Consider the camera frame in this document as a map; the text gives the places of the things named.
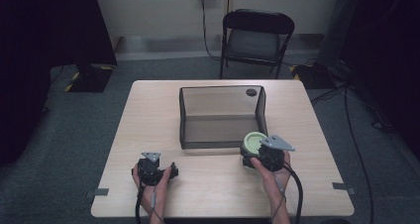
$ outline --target metal bracket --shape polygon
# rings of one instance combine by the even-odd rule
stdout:
[[[270,137],[261,139],[260,143],[267,147],[278,149],[278,150],[286,150],[290,152],[295,151],[294,147],[292,147],[290,144],[288,144],[286,141],[284,141],[277,135],[272,135]]]
[[[161,153],[151,153],[151,152],[143,152],[142,155],[147,158],[149,161],[155,163],[158,158],[160,157]]]

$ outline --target wooden tabletop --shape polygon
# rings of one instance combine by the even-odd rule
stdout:
[[[96,196],[95,217],[135,216],[137,190],[131,168],[142,152],[161,152],[160,167],[175,162],[179,176],[168,185],[165,217],[268,217],[260,177],[244,168],[239,149],[183,150],[179,143],[179,88],[188,86],[261,85],[266,93],[268,134],[296,148],[291,165],[304,191],[302,216],[350,216],[353,204],[306,91],[297,80],[142,80],[133,84]],[[298,191],[293,178],[286,190],[294,215]]]

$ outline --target black chair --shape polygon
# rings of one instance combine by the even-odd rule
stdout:
[[[278,78],[293,31],[293,21],[284,14],[249,9],[226,14],[219,78],[223,78],[223,65],[226,61],[228,66],[228,60],[271,66],[269,72],[277,66],[275,78]]]

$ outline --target transparent container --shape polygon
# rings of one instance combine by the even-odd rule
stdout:
[[[265,97],[260,85],[180,88],[181,147],[239,148],[250,132],[267,134]]]

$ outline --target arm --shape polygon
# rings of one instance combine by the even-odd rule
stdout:
[[[288,152],[284,152],[284,160],[290,164],[290,154]],[[285,197],[279,190],[275,179],[277,178],[277,180],[279,180],[283,186],[284,190],[286,190],[287,183],[290,179],[290,173],[284,168],[276,172],[271,172],[267,170],[260,163],[260,161],[255,158],[251,158],[251,162],[262,177],[263,189],[268,196],[272,223],[289,224],[290,219],[287,213]]]
[[[170,167],[166,168],[163,173],[163,177],[156,186],[146,186],[143,192],[143,198],[141,205],[145,208],[146,212],[149,215],[151,224],[160,224],[163,223],[163,213],[166,206],[166,187],[167,182],[170,177]],[[140,185],[145,186],[144,183],[140,181],[139,174],[133,172],[133,180],[136,184],[137,189]],[[152,196],[155,193],[156,202],[155,208],[152,208]]]

